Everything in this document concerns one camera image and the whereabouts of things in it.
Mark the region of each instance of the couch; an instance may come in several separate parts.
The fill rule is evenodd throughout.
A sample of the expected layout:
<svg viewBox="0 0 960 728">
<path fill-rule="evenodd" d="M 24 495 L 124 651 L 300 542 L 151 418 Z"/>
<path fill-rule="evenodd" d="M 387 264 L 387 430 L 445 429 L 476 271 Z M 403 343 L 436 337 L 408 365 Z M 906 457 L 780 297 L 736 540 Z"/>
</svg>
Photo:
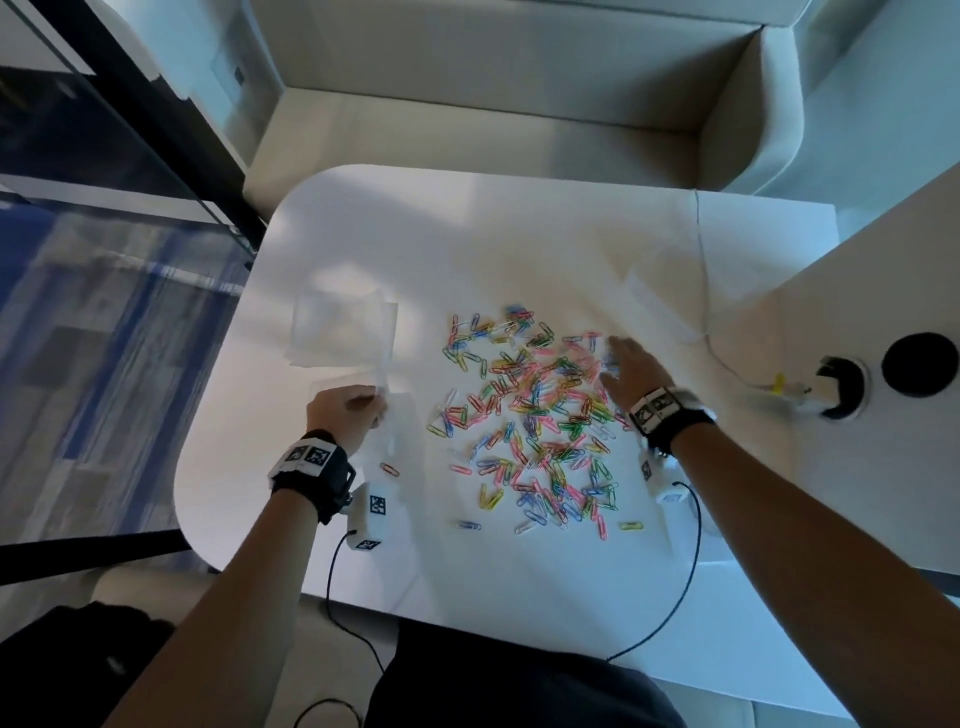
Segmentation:
<svg viewBox="0 0 960 728">
<path fill-rule="evenodd" d="M 803 140 L 806 2 L 252 0 L 287 88 L 244 194 L 352 163 L 755 194 Z"/>
</svg>

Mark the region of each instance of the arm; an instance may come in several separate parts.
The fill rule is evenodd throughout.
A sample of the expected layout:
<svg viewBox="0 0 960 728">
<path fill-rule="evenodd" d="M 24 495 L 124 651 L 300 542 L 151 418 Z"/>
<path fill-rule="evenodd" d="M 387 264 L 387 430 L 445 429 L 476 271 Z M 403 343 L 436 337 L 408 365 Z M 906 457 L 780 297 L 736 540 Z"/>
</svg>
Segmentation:
<svg viewBox="0 0 960 728">
<path fill-rule="evenodd" d="M 612 340 L 629 409 L 672 380 Z M 947 725 L 960 690 L 960 610 L 887 548 L 757 462 L 713 425 L 672 449 L 780 625 L 861 726 Z"/>
<path fill-rule="evenodd" d="M 307 430 L 329 431 L 353 454 L 383 409 L 372 387 L 327 390 L 307 405 Z M 273 494 L 107 728 L 262 725 L 293 638 L 316 531 L 313 503 L 291 490 Z"/>
</svg>

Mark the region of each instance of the black cable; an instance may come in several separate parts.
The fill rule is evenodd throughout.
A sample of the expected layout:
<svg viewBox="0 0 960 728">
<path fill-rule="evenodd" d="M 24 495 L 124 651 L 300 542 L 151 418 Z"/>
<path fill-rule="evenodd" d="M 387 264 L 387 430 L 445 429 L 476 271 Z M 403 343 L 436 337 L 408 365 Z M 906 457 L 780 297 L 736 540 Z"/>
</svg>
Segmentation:
<svg viewBox="0 0 960 728">
<path fill-rule="evenodd" d="M 383 672 L 384 672 L 383 663 L 380 662 L 380 656 L 379 656 L 378 654 L 376 654 L 376 649 L 373 647 L 373 645 L 371 644 L 370 640 L 368 640 L 366 637 L 362 637 L 362 636 L 358 635 L 356 632 L 353 632 L 352 630 L 347 629 L 343 624 L 341 624 L 339 621 L 337 621 L 336 619 L 334 619 L 334 618 L 333 618 L 333 615 L 330 613 L 330 582 L 333 580 L 333 566 L 334 566 L 334 564 L 337 563 L 337 554 L 340 553 L 340 546 L 342 546 L 342 545 L 344 544 L 344 541 L 347 540 L 347 536 L 352 536 L 354 533 L 356 533 L 356 531 L 348 531 L 347 533 L 344 534 L 344 537 L 343 537 L 342 539 L 340 539 L 340 543 L 337 544 L 337 547 L 336 547 L 336 548 L 334 549 L 334 551 L 333 551 L 333 558 L 330 559 L 330 573 L 326 576 L 326 601 L 325 601 L 325 604 L 326 604 L 326 616 L 327 616 L 327 618 L 328 618 L 330 621 L 332 621 L 336 626 L 338 626 L 338 627 L 340 627 L 340 629 L 344 630 L 344 632 L 346 632 L 346 633 L 349 634 L 349 635 L 353 635 L 353 637 L 355 637 L 357 640 L 359 640 L 360 642 L 362 642 L 363 644 L 365 644 L 367 647 L 369 647 L 369 648 L 370 648 L 370 652 L 373 653 L 373 658 L 376 660 L 376 665 L 380 668 L 380 672 L 383 673 Z"/>
<path fill-rule="evenodd" d="M 704 517 L 700 511 L 700 500 L 697 498 L 697 494 L 693 492 L 693 489 L 686 483 L 681 482 L 680 480 L 675 480 L 673 482 L 673 485 L 684 486 L 690 492 L 690 495 L 693 496 L 693 502 L 697 506 L 697 547 L 693 551 L 693 566 L 690 567 L 690 575 L 686 578 L 686 585 L 684 586 L 684 590 L 680 592 L 680 598 L 677 599 L 677 603 L 673 605 L 673 609 L 670 610 L 670 614 L 666 616 L 666 619 L 664 619 L 660 623 L 657 629 L 655 629 L 649 635 L 644 637 L 638 643 L 631 644 L 626 649 L 622 649 L 619 652 L 617 652 L 615 655 L 611 655 L 610 657 L 607 658 L 607 662 L 612 662 L 618 657 L 623 657 L 625 654 L 627 654 L 628 652 L 632 652 L 633 650 L 640 647 L 642 644 L 647 644 L 648 642 L 653 640 L 654 637 L 657 635 L 657 633 L 659 633 L 659 631 L 666 626 L 666 623 L 670 621 L 675 614 L 677 614 L 677 610 L 680 609 L 680 605 L 684 603 L 684 597 L 686 596 L 686 593 L 690 590 L 690 584 L 693 581 L 693 574 L 697 570 L 697 559 L 700 558 L 700 539 L 704 533 Z"/>
<path fill-rule="evenodd" d="M 344 705 L 350 709 L 350 712 L 353 713 L 353 717 L 357 719 L 357 728 L 361 728 L 363 725 L 363 719 L 360 717 L 360 714 L 357 713 L 356 708 L 346 702 L 346 700 L 341 700 L 339 697 L 325 697 L 323 700 L 318 700 L 316 703 L 311 703 L 306 708 L 303 709 L 303 712 L 297 716 L 297 719 L 294 720 L 294 728 L 299 728 L 300 721 L 303 720 L 303 717 L 306 716 L 310 711 L 316 708 L 318 705 L 323 705 L 324 703 L 336 703 L 337 705 Z"/>
</svg>

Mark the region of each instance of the left hand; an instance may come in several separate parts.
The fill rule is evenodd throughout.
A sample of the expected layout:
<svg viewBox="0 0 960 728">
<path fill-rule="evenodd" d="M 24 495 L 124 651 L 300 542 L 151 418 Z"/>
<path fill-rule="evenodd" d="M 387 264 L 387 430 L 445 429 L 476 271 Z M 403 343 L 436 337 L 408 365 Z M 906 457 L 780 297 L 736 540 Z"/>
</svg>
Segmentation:
<svg viewBox="0 0 960 728">
<path fill-rule="evenodd" d="M 306 405 L 306 429 L 325 429 L 350 456 L 363 445 L 367 432 L 380 424 L 386 409 L 387 401 L 376 394 L 376 387 L 327 389 Z"/>
</svg>

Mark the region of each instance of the wrist strap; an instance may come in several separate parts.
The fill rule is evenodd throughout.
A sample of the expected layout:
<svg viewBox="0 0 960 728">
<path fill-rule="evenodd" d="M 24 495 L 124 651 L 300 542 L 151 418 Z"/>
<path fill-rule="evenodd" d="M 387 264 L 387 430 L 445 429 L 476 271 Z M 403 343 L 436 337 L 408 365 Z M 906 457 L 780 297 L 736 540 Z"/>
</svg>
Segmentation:
<svg viewBox="0 0 960 728">
<path fill-rule="evenodd" d="M 311 430 L 294 443 L 270 471 L 271 492 L 292 490 L 317 509 L 317 520 L 330 523 L 349 502 L 356 471 L 347 453 L 329 432 Z"/>
<path fill-rule="evenodd" d="M 661 387 L 640 398 L 630 409 L 630 420 L 647 444 L 664 455 L 673 454 L 673 439 L 691 425 L 716 425 L 693 393 L 675 387 Z"/>
</svg>

